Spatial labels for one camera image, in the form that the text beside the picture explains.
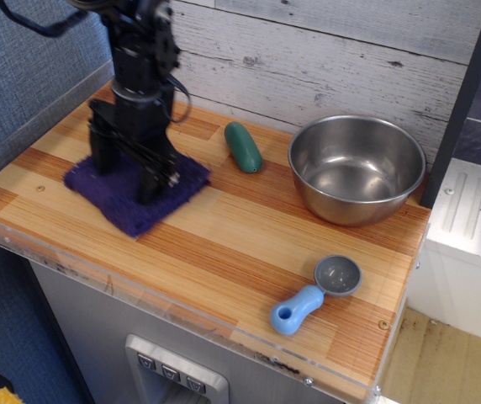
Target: purple cloth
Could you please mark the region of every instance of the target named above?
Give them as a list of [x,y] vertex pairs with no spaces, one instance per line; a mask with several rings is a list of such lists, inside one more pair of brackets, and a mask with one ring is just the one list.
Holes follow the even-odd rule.
[[137,237],[209,183],[209,170],[181,154],[177,171],[179,183],[163,189],[148,205],[136,202],[140,166],[125,155],[115,169],[105,175],[97,173],[91,157],[84,159],[65,174],[65,186],[97,206],[121,231]]

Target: beige floor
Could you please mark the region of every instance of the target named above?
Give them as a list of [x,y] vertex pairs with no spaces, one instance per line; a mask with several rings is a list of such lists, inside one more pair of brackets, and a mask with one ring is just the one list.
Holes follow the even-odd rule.
[[481,338],[407,309],[381,386],[400,404],[481,404]]

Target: wooden countertop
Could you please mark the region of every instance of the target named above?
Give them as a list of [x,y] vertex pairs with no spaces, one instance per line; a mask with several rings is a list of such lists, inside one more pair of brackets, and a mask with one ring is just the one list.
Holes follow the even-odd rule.
[[[97,96],[111,99],[108,87]],[[430,214],[418,206],[421,191],[375,226],[333,226],[296,193],[291,135],[243,122],[264,159],[260,172],[246,174],[224,139],[233,119],[196,108],[168,135],[211,170],[211,184],[134,239],[63,185],[65,172],[90,154],[89,115],[83,104],[0,172],[0,243],[91,286],[161,306],[207,338],[214,334],[292,377],[312,377],[322,390],[363,401],[362,386],[378,382],[392,331],[379,322],[396,320]],[[359,264],[359,290],[326,297],[296,334],[277,334],[270,310],[313,284],[315,264],[331,254]]]

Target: bowl rim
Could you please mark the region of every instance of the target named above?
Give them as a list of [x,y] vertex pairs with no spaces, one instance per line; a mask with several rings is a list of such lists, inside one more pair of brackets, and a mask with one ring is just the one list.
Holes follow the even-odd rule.
[[[349,289],[345,292],[331,292],[331,291],[329,291],[328,289],[323,287],[323,285],[320,283],[320,278],[317,276],[317,273],[321,270],[321,268],[323,268],[325,263],[327,263],[329,261],[333,262],[333,261],[336,261],[336,260],[347,261],[351,265],[350,268],[354,268],[355,274],[358,274],[358,281],[355,283],[355,285],[351,289]],[[328,295],[328,296],[346,297],[346,296],[352,295],[353,293],[355,293],[358,290],[358,288],[362,284],[362,280],[363,280],[362,269],[360,268],[360,266],[358,265],[358,263],[354,259],[348,257],[347,255],[342,255],[342,254],[327,255],[326,257],[323,257],[322,259],[320,259],[319,262],[315,265],[315,268],[314,268],[314,281],[317,284],[317,287],[323,293],[325,293],[325,295]]]
[[[420,159],[422,161],[422,169],[421,169],[421,173],[420,173],[419,177],[416,179],[415,183],[413,185],[411,185],[410,187],[408,187],[405,191],[400,192],[399,194],[396,194],[396,195],[391,196],[389,198],[376,199],[376,200],[362,200],[362,199],[343,198],[343,197],[339,197],[339,196],[335,196],[335,195],[323,192],[320,189],[317,189],[316,187],[314,187],[313,185],[308,183],[299,174],[299,172],[297,171],[297,169],[293,165],[292,158],[291,158],[291,149],[293,148],[294,142],[305,131],[311,129],[312,127],[314,127],[316,125],[319,125],[321,123],[324,123],[324,122],[330,121],[330,120],[369,120],[369,121],[372,121],[372,122],[376,122],[376,123],[379,123],[379,124],[382,124],[382,125],[389,126],[393,129],[396,129],[397,131],[401,132],[403,135],[405,135],[405,137],[407,137],[412,142],[412,144],[415,146],[415,148],[420,153]],[[295,135],[293,136],[293,138],[289,142],[288,161],[289,161],[289,166],[291,167],[291,169],[293,170],[293,173],[295,174],[295,177],[298,178],[300,181],[302,181],[304,183],[304,185],[306,185],[308,188],[314,190],[318,194],[322,194],[324,196],[328,196],[328,197],[333,198],[335,200],[339,200],[339,201],[346,202],[346,203],[365,204],[365,205],[382,204],[382,203],[386,203],[386,202],[389,202],[389,201],[392,201],[392,200],[400,199],[404,196],[407,196],[407,195],[411,194],[424,181],[424,178],[426,176],[426,170],[427,170],[427,160],[426,160],[426,155],[425,155],[424,149],[422,149],[420,143],[418,143],[418,141],[409,132],[407,132],[403,128],[400,128],[399,126],[397,126],[397,125],[395,125],[391,122],[388,122],[387,120],[382,120],[380,118],[376,118],[376,117],[372,117],[372,116],[368,116],[368,115],[354,115],[354,114],[328,116],[328,117],[325,117],[325,118],[314,120],[314,121],[310,122],[309,124],[307,124],[306,126],[303,126],[302,128],[300,128],[300,130],[298,130],[297,133],[295,133]]]

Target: black cable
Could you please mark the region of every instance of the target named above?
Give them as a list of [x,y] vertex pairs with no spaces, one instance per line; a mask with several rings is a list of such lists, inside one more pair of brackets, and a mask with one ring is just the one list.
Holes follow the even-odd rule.
[[169,115],[167,112],[166,103],[162,103],[162,111],[164,112],[164,115],[170,120],[170,122],[173,122],[174,124],[180,124],[190,115],[190,112],[192,111],[192,97],[190,97],[190,93],[188,92],[187,88],[184,87],[184,85],[171,74],[167,77],[167,81],[173,84],[173,87],[177,88],[179,91],[181,91],[181,93],[186,95],[188,99],[188,107],[178,120],[173,119],[173,117]]
[[53,23],[47,27],[38,25],[36,22],[20,15],[18,13],[13,13],[4,0],[0,0],[0,9],[7,16],[8,19],[16,24],[22,25],[27,29],[31,29],[35,33],[46,36],[48,38],[57,38],[65,34],[65,32],[73,27],[74,25],[80,23],[87,17],[87,11],[78,10],[75,13],[69,15],[65,20]]

